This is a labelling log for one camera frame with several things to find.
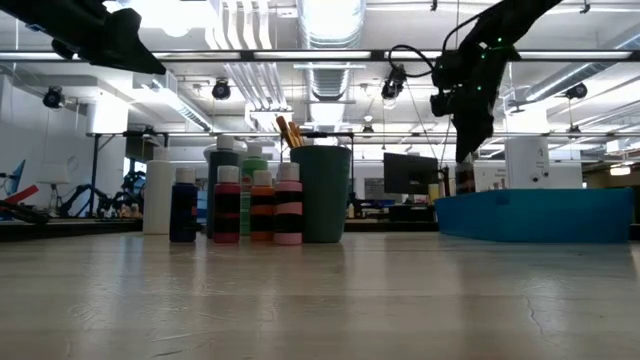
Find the white bottle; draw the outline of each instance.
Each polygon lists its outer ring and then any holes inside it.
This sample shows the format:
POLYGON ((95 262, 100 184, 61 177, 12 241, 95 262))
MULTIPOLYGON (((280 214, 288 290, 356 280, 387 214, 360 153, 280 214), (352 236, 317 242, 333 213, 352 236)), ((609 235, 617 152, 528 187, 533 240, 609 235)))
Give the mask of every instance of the white bottle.
POLYGON ((153 160, 147 163, 142 226, 145 235, 169 234, 173 176, 173 166, 169 162, 169 149, 155 148, 153 160))

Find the pink paint bottle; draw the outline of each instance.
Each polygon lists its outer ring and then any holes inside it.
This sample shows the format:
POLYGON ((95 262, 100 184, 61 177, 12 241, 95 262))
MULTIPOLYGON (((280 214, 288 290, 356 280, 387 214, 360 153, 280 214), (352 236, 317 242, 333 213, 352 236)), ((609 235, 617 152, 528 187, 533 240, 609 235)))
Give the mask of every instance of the pink paint bottle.
POLYGON ((300 165, 280 164, 278 179, 274 242, 278 245, 300 245, 304 227, 300 165))

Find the paintbrush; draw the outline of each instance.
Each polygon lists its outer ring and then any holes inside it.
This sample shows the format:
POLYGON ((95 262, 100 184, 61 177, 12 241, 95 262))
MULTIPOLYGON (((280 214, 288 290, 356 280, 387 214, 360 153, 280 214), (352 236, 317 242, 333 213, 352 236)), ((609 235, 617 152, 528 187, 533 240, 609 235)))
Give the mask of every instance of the paintbrush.
POLYGON ((289 128, 291 129, 291 134, 295 138, 295 142, 297 143, 297 146, 304 146, 304 140, 300 135, 300 127, 298 127, 298 124, 294 123, 293 121, 290 121, 289 128))
POLYGON ((289 129, 287 128, 287 121, 284 119, 283 116, 278 116, 276 118, 276 122, 278 123, 278 127, 280 128, 280 132, 282 133, 282 136, 284 137, 284 140, 287 142, 287 145, 289 145, 290 148, 294 148, 296 147, 295 144, 293 143, 293 140, 291 138, 291 134, 289 133, 289 129))

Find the white bottle cap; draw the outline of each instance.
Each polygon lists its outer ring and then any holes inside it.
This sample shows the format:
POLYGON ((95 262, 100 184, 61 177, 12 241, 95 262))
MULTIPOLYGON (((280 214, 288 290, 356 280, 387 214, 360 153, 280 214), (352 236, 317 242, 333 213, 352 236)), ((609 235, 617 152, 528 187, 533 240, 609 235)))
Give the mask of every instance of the white bottle cap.
POLYGON ((196 183, 196 169, 190 168, 177 168, 176 169, 176 182, 182 184, 195 184, 196 183))
POLYGON ((235 140, 227 135, 218 135, 216 141, 216 148, 218 150, 233 150, 233 145, 235 145, 235 140))
POLYGON ((240 168, 237 166, 218 166, 218 184, 237 184, 240 182, 240 168))
POLYGON ((300 164, 280 164, 279 179, 280 181, 300 181, 300 164))
POLYGON ((253 186, 271 186, 273 185, 271 171, 256 170, 253 172, 253 186))
POLYGON ((156 147, 153 149, 153 160, 169 161, 169 149, 156 147))
POLYGON ((257 157, 262 159, 262 146, 260 145, 249 145, 247 150, 247 155, 249 157, 257 157))

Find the spotlight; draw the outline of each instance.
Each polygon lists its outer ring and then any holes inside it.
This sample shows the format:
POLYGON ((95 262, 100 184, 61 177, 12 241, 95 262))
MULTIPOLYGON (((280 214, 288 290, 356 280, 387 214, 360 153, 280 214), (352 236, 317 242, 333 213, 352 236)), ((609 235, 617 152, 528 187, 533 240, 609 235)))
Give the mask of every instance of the spotlight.
POLYGON ((44 94, 42 103, 49 109, 60 109, 64 107, 65 98, 64 95, 62 95, 62 88, 60 86, 49 87, 49 91, 44 94))
POLYGON ((395 100, 400 95, 404 87, 402 84, 407 80, 407 76, 404 72, 404 66, 398 65, 398 69, 391 70, 387 80, 382 87, 382 98, 384 100, 395 100))
POLYGON ((567 99, 571 100, 571 99, 584 99, 585 96, 587 96, 588 93, 588 89, 587 86, 583 83, 580 83, 574 87, 572 87, 571 89, 567 90, 563 95, 564 97, 566 97, 567 99))
MULTIPOLYGON (((373 130, 373 126, 371 124, 367 124, 362 127, 363 133, 373 134, 375 131, 373 130)), ((365 139, 371 139, 371 136, 365 136, 365 139)))
POLYGON ((229 80, 224 78, 216 79, 216 85, 213 87, 211 94, 216 100, 227 100, 231 96, 229 80))

